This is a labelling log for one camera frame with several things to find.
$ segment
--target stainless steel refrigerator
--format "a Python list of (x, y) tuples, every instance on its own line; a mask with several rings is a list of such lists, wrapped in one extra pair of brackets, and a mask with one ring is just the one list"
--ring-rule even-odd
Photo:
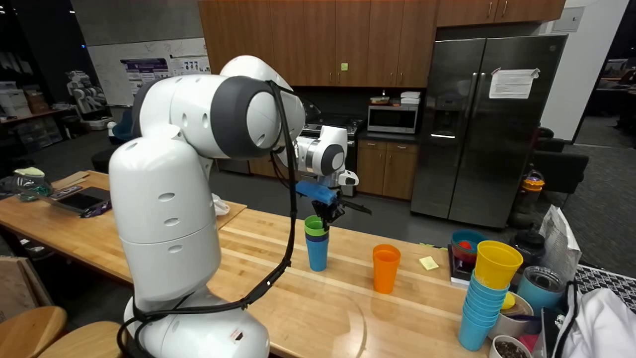
[[(435, 42), (411, 211), (506, 225), (566, 39)], [(538, 69), (538, 77), (526, 96), (500, 98), (508, 89), (491, 87), (493, 78), (505, 86), (512, 69)]]

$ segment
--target soil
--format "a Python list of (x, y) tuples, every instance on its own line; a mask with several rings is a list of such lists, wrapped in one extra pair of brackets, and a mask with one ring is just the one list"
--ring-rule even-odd
[(528, 358), (521, 348), (511, 342), (496, 342), (495, 349), (502, 358)]

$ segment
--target yellow cup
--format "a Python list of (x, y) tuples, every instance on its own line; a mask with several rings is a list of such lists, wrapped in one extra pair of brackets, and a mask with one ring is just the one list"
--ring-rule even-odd
[(475, 278), (488, 288), (505, 289), (522, 262), (523, 257), (512, 246), (499, 241), (482, 241), (477, 245)]

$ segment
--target whiteboard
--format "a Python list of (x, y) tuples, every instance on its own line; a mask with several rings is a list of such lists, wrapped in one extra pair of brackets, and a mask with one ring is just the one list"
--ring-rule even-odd
[(170, 73), (173, 73), (175, 69), (170, 61), (170, 55), (174, 57), (207, 55), (203, 38), (120, 43), (87, 48), (106, 101), (108, 104), (120, 106), (132, 106), (133, 101), (128, 76), (121, 60), (163, 57), (168, 62)]

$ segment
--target sticky note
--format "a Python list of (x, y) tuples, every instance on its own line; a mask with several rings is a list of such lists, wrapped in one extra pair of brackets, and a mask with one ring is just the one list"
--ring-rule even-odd
[(433, 258), (431, 256), (427, 256), (427, 257), (421, 258), (420, 259), (420, 263), (422, 264), (422, 266), (424, 266), (426, 271), (430, 271), (432, 269), (436, 269), (436, 268), (439, 267), (437, 265), (437, 263), (435, 263), (435, 260), (433, 260)]

